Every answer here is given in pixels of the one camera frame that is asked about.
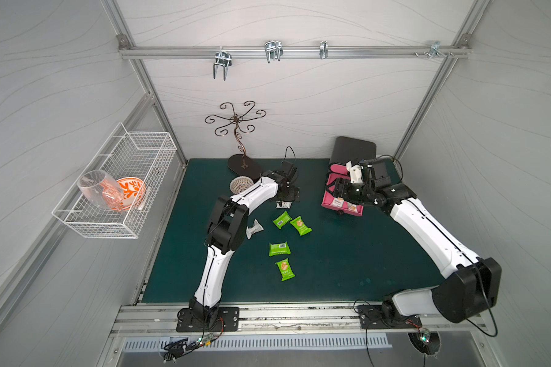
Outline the black pink drawer cabinet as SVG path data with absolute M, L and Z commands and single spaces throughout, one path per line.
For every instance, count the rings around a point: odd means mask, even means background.
M 330 209 L 338 214 L 347 214 L 354 217 L 362 217 L 364 212 L 363 205 L 349 202 L 335 194 L 335 181 L 339 178 L 348 180 L 351 184 L 351 175 L 347 163 L 356 165 L 360 160 L 375 158 L 377 156 L 377 146 L 373 142 L 355 139 L 350 137 L 336 137 L 332 156 L 329 161 L 327 180 L 325 182 L 325 192 L 321 206 Z

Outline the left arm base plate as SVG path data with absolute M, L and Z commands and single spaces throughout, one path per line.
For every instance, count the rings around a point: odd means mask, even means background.
M 177 313 L 178 333 L 235 332 L 239 328 L 240 308 L 219 307 L 198 313 L 190 308 L 182 308 Z

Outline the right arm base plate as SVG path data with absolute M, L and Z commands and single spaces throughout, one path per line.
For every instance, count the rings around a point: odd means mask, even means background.
M 419 330 L 422 322 L 417 316 L 404 316 L 389 304 L 359 304 L 354 306 L 364 330 L 401 329 Z

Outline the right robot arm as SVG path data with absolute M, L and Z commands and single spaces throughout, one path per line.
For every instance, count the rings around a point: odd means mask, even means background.
M 400 224 L 433 260 L 443 282 L 435 287 L 398 291 L 384 299 L 385 318 L 406 320 L 440 315 L 458 324 L 497 304 L 502 268 L 457 240 L 404 183 L 394 183 L 384 159 L 333 164 L 325 190 L 336 211 L 358 213 L 375 207 Z

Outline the green cookie pack barcode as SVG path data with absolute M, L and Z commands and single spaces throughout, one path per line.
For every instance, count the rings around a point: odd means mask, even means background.
M 290 255 L 290 254 L 291 254 L 291 249 L 289 248 L 289 244 L 287 242 L 269 244 L 269 257 L 274 257 L 277 255 Z

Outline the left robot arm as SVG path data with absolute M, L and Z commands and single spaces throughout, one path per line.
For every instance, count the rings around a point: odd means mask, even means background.
M 201 281 L 188 304 L 199 321 L 212 324 L 217 317 L 228 265 L 246 238 L 249 215 L 266 201 L 297 200 L 299 189 L 293 183 L 296 173 L 294 163 L 283 161 L 280 169 L 260 174 L 259 180 L 244 191 L 217 198 L 204 240 L 207 258 Z

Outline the white cookie pack top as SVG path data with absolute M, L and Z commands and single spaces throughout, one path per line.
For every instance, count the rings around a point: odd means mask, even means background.
M 277 200 L 276 202 L 277 209 L 290 209 L 291 206 L 292 206 L 292 202 L 289 202 L 289 201 Z

